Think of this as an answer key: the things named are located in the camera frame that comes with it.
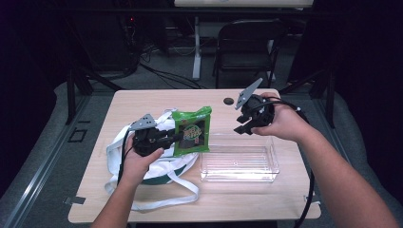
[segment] person's right hand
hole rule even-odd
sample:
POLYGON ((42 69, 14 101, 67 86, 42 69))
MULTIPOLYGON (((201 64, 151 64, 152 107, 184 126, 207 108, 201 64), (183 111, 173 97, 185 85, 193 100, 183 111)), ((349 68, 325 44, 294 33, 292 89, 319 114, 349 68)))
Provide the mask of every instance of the person's right hand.
MULTIPOLYGON (((261 97, 277 97, 275 93, 266 92, 261 97)), ((313 129, 308 125, 293 108, 286 104, 274 104, 275 117, 273 122, 267 126, 253 127, 251 130, 254 134, 266 136, 273 135, 284 140, 299 142, 304 134, 313 129)))

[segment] chair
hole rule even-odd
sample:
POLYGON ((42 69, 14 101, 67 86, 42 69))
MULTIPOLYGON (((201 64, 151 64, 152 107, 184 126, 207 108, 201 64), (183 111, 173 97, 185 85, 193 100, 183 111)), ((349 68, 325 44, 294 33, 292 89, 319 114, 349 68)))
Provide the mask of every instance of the chair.
POLYGON ((270 87, 278 56, 279 44, 287 27, 279 20, 238 20, 219 32, 213 77, 219 88, 220 71, 270 71, 270 87))

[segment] human hand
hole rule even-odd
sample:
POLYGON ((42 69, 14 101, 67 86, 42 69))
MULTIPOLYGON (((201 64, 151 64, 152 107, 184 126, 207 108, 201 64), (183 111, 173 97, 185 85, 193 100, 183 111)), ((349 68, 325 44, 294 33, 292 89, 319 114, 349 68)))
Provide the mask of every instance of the human hand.
POLYGON ((132 147, 133 137, 134 134, 127 138, 125 148, 130 148, 130 150, 128 150, 125 156, 124 173, 122 174, 121 181, 127 181, 137 186, 143 181, 149 165, 163 154, 163 149, 159 148, 150 155, 142 157, 132 147))
MULTIPOLYGON (((261 97, 277 97, 275 93, 265 92, 261 97)), ((307 130, 312 129, 293 108, 286 104, 274 104, 275 117, 271 124, 262 127, 253 127, 254 134, 266 136, 273 135, 284 140, 299 142, 307 130)))

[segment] table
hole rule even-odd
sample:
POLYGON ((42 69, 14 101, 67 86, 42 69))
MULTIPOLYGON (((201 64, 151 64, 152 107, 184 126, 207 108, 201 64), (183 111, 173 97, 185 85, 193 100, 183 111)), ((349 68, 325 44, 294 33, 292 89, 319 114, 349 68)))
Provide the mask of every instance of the table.
MULTIPOLYGON (((175 0, 179 8, 310 8, 314 0, 175 0)), ((200 51, 200 21, 195 17, 195 61, 193 64, 193 80, 200 79, 202 63, 200 51)))
MULTIPOLYGON (((92 222, 106 204, 109 195, 104 189, 111 175, 106 167, 106 147, 126 124, 140 119, 145 113, 158 118, 166 108, 177 107, 183 111, 196 111, 212 107, 210 134, 234 134, 240 125, 240 115, 233 105, 223 99, 235 101, 238 89, 205 90, 121 90, 116 92, 106 114, 104 125, 94 146, 86 172, 77 192, 85 198, 84 204, 73 204, 68 219, 73 223, 92 222)), ((200 158, 182 178, 200 188, 200 198, 192 203, 164 207, 148 212, 131 212, 134 222, 196 222, 231 220, 298 219, 308 195, 309 178, 294 142, 274 138, 280 173, 274 182, 205 182, 201 181, 200 158)), ((178 197, 189 194, 176 183, 141 185, 136 200, 178 197)), ((320 208, 312 204, 308 219, 320 216, 320 208)))

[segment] human arm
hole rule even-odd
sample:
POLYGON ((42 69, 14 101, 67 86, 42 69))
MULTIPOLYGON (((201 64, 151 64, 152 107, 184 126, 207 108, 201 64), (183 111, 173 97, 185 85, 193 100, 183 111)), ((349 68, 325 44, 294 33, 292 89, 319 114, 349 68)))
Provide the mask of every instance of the human arm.
MULTIPOLYGON (((264 93, 263 97, 276 96, 264 93)), ((274 135, 299 144, 315 174, 321 196, 337 227, 397 227, 382 198, 330 145, 320 132, 289 106, 275 104, 269 126, 255 127, 258 135, 274 135)))
MULTIPOLYGON (((127 139, 127 147, 133 144, 133 135, 127 139)), ((158 159, 163 149, 157 149, 146 157, 142 157, 131 148, 125 157, 122 178, 107 201, 105 207, 94 220, 91 227, 126 227, 131 205, 137 187, 142 182, 149 165, 158 159)))

